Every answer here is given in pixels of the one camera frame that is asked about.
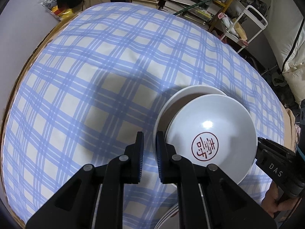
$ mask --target red circular logo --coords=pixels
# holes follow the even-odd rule
[[[217,152],[218,139],[211,132],[202,132],[194,138],[192,153],[199,161],[209,161],[216,156]]]

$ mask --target blue and white checkered tablecloth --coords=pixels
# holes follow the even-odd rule
[[[283,144],[278,98],[229,45],[132,3],[84,11],[39,55],[13,102],[2,155],[12,209],[26,222],[82,165],[108,163],[143,131],[142,179],[125,186],[124,228],[153,228],[177,202],[158,177],[153,126],[175,92],[196,84],[241,102],[258,136]],[[259,202],[269,183],[254,165],[241,186]]]

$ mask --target bowl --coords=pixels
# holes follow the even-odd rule
[[[165,141],[194,164],[216,164],[237,184],[251,168],[257,150],[247,109],[231,97],[216,94],[186,104],[168,127]]]
[[[183,88],[179,90],[177,93],[175,93],[162,107],[157,120],[155,122],[153,132],[152,132],[152,151],[155,156],[155,159],[157,161],[156,156],[156,135],[157,131],[163,131],[164,134],[167,131],[167,128],[173,119],[173,117],[176,115],[176,113],[183,108],[187,103],[192,101],[193,99],[206,95],[206,94],[220,94],[220,95],[226,95],[221,90],[214,88],[212,86],[208,85],[193,85],[188,86],[186,88]]]

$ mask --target tablecloth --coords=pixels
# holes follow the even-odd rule
[[[145,137],[138,185],[124,191],[124,228],[153,228],[177,202],[158,177],[151,137],[183,87],[214,86],[250,112],[258,136],[283,144],[280,101],[229,45],[195,24],[132,3],[103,3],[42,51],[11,107],[2,150],[8,202],[27,221],[81,166],[106,164]],[[270,178],[253,165],[241,187],[259,202]]]

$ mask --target red circle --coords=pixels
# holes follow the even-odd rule
[[[217,149],[216,149],[216,151],[214,151],[213,156],[212,156],[211,158],[209,158],[209,159],[200,159],[200,158],[198,158],[197,156],[195,156],[194,151],[193,151],[194,141],[197,139],[197,137],[198,137],[199,135],[202,135],[202,134],[204,134],[204,133],[209,133],[209,134],[213,135],[213,136],[216,138],[216,141],[217,141]],[[209,131],[205,131],[205,132],[202,132],[202,133],[198,134],[198,135],[194,138],[194,140],[193,140],[193,142],[192,142],[192,154],[193,154],[194,158],[196,158],[196,159],[199,160],[199,161],[203,161],[203,162],[205,162],[205,161],[210,161],[213,157],[215,157],[216,154],[217,154],[217,152],[218,152],[218,148],[219,148],[219,142],[218,142],[217,137],[216,137],[213,133],[211,133],[211,132],[209,132]]]

